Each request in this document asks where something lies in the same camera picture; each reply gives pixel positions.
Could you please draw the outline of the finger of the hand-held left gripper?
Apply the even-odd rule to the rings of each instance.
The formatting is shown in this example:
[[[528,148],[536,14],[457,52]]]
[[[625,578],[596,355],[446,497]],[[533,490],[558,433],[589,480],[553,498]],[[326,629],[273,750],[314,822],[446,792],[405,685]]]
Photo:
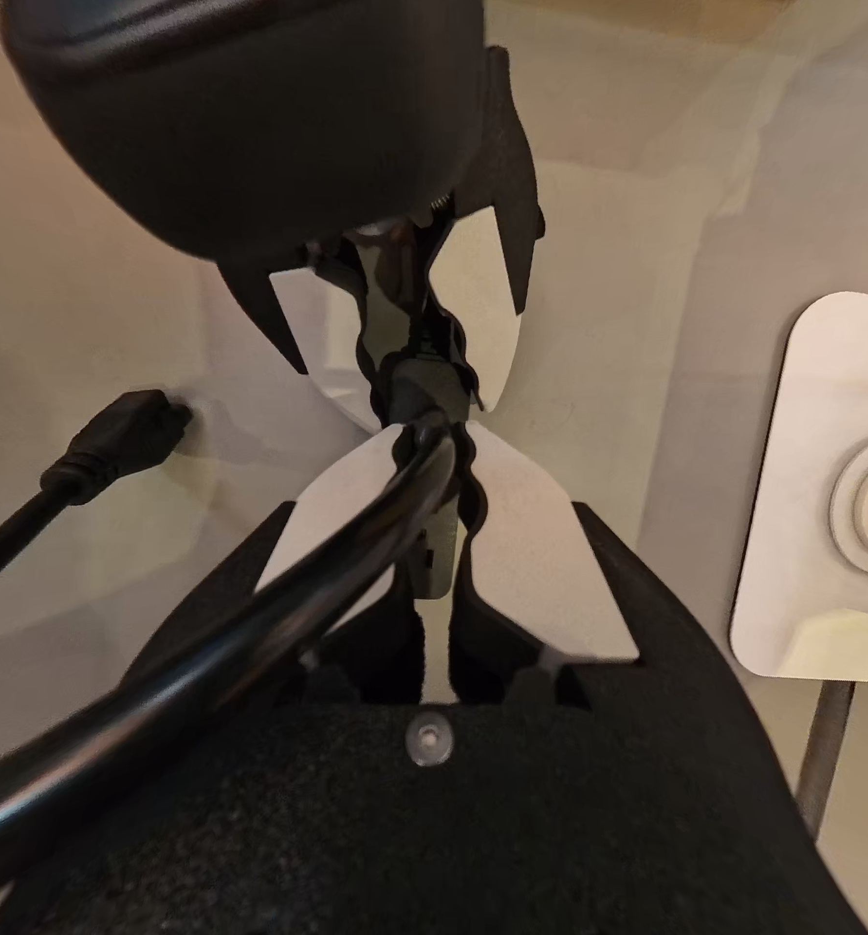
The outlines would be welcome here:
[[[311,382],[358,427],[380,431],[363,275],[348,263],[317,263],[273,272],[269,281]]]
[[[479,374],[486,412],[494,411],[510,377],[521,321],[492,206],[452,224],[428,283],[440,309],[458,324],[462,360]]]

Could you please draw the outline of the grey desk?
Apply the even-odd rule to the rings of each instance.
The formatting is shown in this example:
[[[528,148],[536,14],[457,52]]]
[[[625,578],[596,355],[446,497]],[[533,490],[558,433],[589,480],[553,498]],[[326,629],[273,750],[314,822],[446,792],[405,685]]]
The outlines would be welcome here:
[[[868,292],[868,2],[663,19],[490,3],[548,235],[486,419],[720,636],[785,325]],[[0,580],[0,753],[111,687],[240,539],[364,435],[206,263],[62,154],[0,49],[0,520],[101,406],[199,393],[201,456],[69,511]]]

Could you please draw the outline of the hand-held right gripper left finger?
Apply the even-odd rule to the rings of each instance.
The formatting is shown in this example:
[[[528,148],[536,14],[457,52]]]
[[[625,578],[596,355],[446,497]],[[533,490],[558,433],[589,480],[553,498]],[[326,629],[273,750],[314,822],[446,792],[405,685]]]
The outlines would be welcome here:
[[[291,508],[256,582],[260,591],[381,495],[412,451],[412,433],[384,428],[322,473]],[[389,567],[334,624],[320,663],[338,667],[365,703],[413,704],[425,678],[425,630],[408,565]]]

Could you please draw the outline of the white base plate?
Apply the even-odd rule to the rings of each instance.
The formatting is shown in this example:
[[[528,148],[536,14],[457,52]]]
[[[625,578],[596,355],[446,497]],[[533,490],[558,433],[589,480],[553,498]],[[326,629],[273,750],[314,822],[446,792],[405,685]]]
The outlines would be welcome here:
[[[730,619],[764,677],[868,683],[868,576],[829,531],[834,484],[868,442],[868,294],[809,305],[788,336]]]

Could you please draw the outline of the black power strip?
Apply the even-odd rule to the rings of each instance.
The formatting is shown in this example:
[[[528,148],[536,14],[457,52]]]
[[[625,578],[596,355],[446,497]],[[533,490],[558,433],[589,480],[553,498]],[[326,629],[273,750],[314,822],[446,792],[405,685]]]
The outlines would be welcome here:
[[[384,426],[409,425],[434,410],[449,423],[453,437],[469,415],[470,395],[463,368],[437,351],[404,347],[383,358],[380,369]],[[440,508],[430,515],[416,544],[406,554],[406,567],[417,599],[438,599],[451,590],[459,526],[460,453]]]

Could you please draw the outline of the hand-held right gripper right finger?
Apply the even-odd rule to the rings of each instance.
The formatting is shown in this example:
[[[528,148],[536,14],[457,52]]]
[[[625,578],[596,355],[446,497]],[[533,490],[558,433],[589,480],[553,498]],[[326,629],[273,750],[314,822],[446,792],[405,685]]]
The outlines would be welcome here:
[[[464,704],[516,684],[553,700],[564,668],[633,666],[640,650],[564,488],[480,423],[456,429],[459,517],[450,681]]]

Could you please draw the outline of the grey metal rod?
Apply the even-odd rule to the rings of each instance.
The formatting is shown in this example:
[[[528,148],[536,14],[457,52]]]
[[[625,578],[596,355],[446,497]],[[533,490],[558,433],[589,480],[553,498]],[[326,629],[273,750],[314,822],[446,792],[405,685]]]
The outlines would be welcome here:
[[[855,689],[852,681],[825,681],[817,697],[794,790],[794,801],[814,842],[824,823]]]

